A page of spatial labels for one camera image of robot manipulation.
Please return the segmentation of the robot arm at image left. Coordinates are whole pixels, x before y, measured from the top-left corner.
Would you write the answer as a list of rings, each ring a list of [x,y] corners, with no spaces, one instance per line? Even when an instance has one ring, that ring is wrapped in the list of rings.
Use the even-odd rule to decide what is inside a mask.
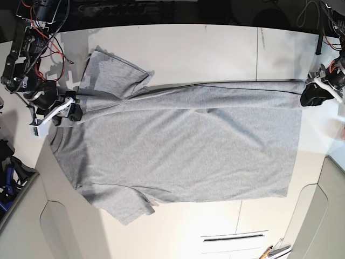
[[[66,57],[56,36],[70,14],[71,2],[20,1],[16,11],[19,18],[10,53],[5,62],[1,83],[10,94],[21,98],[30,110],[31,126],[39,127],[52,120],[56,125],[62,118],[80,121],[82,108],[74,91],[60,93],[56,79],[48,79],[40,71],[42,60],[58,54],[63,64]]]

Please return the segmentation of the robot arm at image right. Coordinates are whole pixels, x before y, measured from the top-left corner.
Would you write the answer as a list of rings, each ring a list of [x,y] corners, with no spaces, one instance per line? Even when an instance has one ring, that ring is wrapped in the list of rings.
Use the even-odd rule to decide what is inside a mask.
[[[344,105],[344,1],[313,1],[318,10],[318,42],[315,54],[321,54],[325,43],[339,53],[328,66],[320,64],[316,72],[310,72],[305,81],[305,89],[300,103],[303,107],[320,106],[326,100],[334,99]],[[339,39],[339,44],[332,44],[326,34],[328,24]]]

